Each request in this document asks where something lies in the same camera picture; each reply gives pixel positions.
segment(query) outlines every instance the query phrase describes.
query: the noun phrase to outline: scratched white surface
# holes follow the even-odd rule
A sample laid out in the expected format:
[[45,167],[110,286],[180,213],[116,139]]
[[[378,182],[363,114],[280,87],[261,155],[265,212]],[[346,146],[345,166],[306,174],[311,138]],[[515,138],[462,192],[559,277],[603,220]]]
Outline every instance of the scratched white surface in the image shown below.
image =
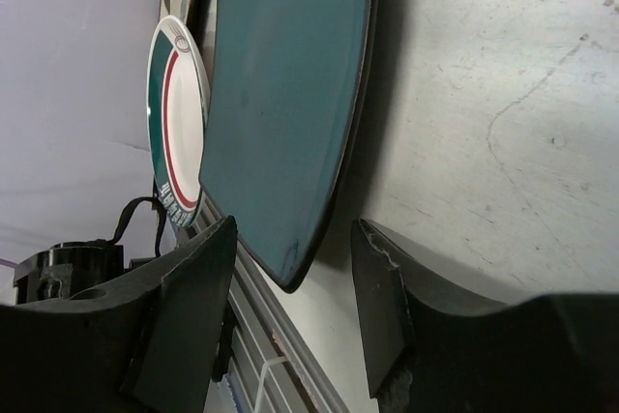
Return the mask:
[[[110,237],[152,189],[146,62],[160,0],[0,0],[0,258]],[[141,207],[123,243],[153,253]],[[13,271],[0,266],[0,287]]]
[[301,288],[275,289],[351,411],[376,411],[350,278],[355,216],[521,295],[619,289],[618,4],[380,0],[332,226]]

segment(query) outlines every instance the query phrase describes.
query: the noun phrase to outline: stain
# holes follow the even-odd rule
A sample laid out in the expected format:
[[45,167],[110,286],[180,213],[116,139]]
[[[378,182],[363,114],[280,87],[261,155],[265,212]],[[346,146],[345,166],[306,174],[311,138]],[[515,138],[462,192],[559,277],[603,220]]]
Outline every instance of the stain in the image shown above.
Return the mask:
[[550,139],[550,142],[552,143],[552,145],[559,149],[561,147],[565,147],[565,137],[563,137],[563,135],[561,134],[557,134],[555,137],[552,137]]

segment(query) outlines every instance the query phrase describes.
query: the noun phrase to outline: gray wall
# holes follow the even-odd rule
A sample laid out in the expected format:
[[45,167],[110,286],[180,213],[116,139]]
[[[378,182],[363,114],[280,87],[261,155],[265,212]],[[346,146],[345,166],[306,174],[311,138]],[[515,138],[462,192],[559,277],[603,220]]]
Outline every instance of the gray wall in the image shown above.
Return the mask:
[[[0,258],[109,237],[148,194],[146,62],[160,0],[0,0]],[[152,254],[136,215],[126,255]],[[12,275],[0,267],[0,284]]]

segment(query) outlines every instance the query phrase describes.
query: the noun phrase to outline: red stripe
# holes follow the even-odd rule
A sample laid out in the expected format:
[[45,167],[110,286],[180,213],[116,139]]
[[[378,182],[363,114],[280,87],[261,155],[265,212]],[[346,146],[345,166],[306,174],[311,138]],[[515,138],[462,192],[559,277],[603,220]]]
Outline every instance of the red stripe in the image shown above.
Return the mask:
[[165,137],[165,159],[167,160],[167,169],[170,173],[170,180],[172,181],[172,186],[174,187],[174,191],[176,195],[178,195],[178,199],[181,203],[188,209],[191,209],[197,205],[197,200],[190,201],[186,198],[178,185],[178,181],[176,180],[176,173],[174,172],[174,165],[172,164],[172,156],[170,155],[170,142],[168,137],[167,130],[167,93],[170,87],[170,78],[172,76],[172,69],[174,68],[174,63],[176,63],[176,59],[178,58],[178,52],[174,50],[174,53],[170,57],[170,63],[167,66],[167,74],[165,75],[165,87],[163,88],[163,137]]

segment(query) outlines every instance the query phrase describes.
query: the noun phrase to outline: table surface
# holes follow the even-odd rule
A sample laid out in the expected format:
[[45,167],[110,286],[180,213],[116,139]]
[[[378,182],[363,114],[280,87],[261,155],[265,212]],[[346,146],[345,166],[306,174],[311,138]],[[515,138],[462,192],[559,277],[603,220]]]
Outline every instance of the table surface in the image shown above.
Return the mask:
[[378,9],[365,108],[330,230],[296,293],[272,284],[361,413],[377,408],[350,275],[355,217],[521,298],[619,288],[615,0],[379,0]]

